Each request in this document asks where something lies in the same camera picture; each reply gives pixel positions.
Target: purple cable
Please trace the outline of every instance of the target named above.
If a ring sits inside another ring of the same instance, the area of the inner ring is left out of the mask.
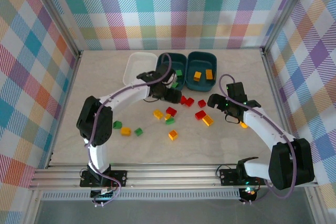
[[[287,138],[287,136],[282,132],[282,129],[280,129],[277,125],[275,125],[268,117],[264,116],[262,113],[260,113],[259,111],[251,108],[250,106],[247,106],[247,105],[244,105],[240,102],[237,102],[233,99],[231,99],[223,90],[222,88],[222,84],[221,84],[221,81],[222,81],[222,78],[225,77],[225,76],[229,76],[233,82],[235,83],[235,79],[230,75],[230,74],[223,74],[220,78],[219,78],[219,89],[221,90],[221,92],[223,93],[223,95],[225,96],[225,98],[227,100],[229,100],[230,102],[233,102],[234,104],[236,105],[239,105],[239,106],[242,106],[244,108],[247,108],[248,110],[251,110],[252,112],[256,113],[257,115],[259,115],[261,118],[263,118],[264,120],[266,120],[266,122],[268,122],[279,134],[280,134],[280,137],[283,137],[283,139],[285,139],[286,143],[288,144],[289,146],[289,149],[290,149],[290,153],[292,155],[292,159],[293,159],[293,177],[292,177],[292,183],[290,185],[290,190],[289,192],[282,196],[282,195],[279,195],[276,193],[274,187],[270,186],[267,182],[266,179],[264,179],[265,181],[265,184],[266,186],[270,189],[270,191],[275,195],[277,196],[278,198],[280,199],[286,199],[288,198],[292,192],[294,191],[294,187],[295,187],[295,183],[296,183],[296,175],[297,175],[297,161],[296,161],[296,156],[295,156],[295,152],[294,152],[294,149],[293,149],[293,146],[291,145],[289,139]]]
[[[104,177],[104,178],[107,178],[113,182],[116,182],[118,184],[118,191],[117,193],[111,198],[109,199],[108,201],[106,201],[105,203],[102,203],[101,206],[105,206],[106,204],[110,203],[111,201],[113,201],[120,193],[120,190],[121,190],[121,184],[118,180],[116,180],[115,178],[112,178],[110,176],[107,176],[103,173],[101,173],[96,167],[95,165],[93,164],[92,162],[92,158],[91,158],[91,154],[90,154],[90,150],[89,150],[89,147],[90,145],[92,144],[93,142],[93,139],[95,138],[95,133],[96,133],[96,128],[97,128],[97,121],[98,121],[98,116],[102,110],[102,108],[110,101],[112,100],[113,98],[115,98],[116,96],[120,95],[121,93],[129,90],[129,89],[134,89],[134,88],[138,88],[138,87],[142,87],[142,86],[150,86],[150,85],[153,85],[153,84],[156,84],[158,82],[161,82],[164,78],[166,78],[166,76],[169,74],[171,68],[172,68],[172,59],[170,57],[170,55],[168,53],[164,53],[165,56],[168,57],[168,61],[169,61],[169,65],[168,65],[168,69],[166,71],[166,73],[164,73],[164,75],[160,78],[158,78],[157,80],[154,80],[154,81],[150,81],[150,82],[147,82],[147,83],[142,83],[142,84],[137,84],[137,85],[134,85],[134,86],[127,86],[119,91],[117,91],[116,93],[114,93],[113,95],[111,95],[108,99],[106,99],[102,104],[101,106],[98,108],[97,110],[97,113],[96,113],[96,116],[94,117],[94,122],[93,122],[93,127],[92,127],[92,133],[91,133],[91,138],[90,138],[90,141],[85,145],[85,147],[88,149],[88,154],[89,154],[89,163],[91,163],[92,165],[92,168],[93,170],[99,174],[100,176]],[[93,199],[93,202],[94,204],[97,206],[97,202],[95,199]]]

